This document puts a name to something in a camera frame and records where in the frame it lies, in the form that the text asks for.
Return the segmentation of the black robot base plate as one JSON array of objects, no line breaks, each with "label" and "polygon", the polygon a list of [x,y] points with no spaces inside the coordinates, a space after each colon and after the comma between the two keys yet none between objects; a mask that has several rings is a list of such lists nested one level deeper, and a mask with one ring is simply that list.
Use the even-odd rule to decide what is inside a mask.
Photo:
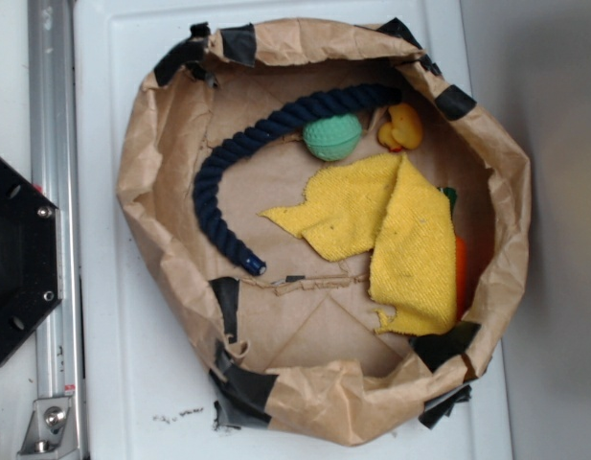
[{"label": "black robot base plate", "polygon": [[0,367],[60,303],[58,208],[0,157]]}]

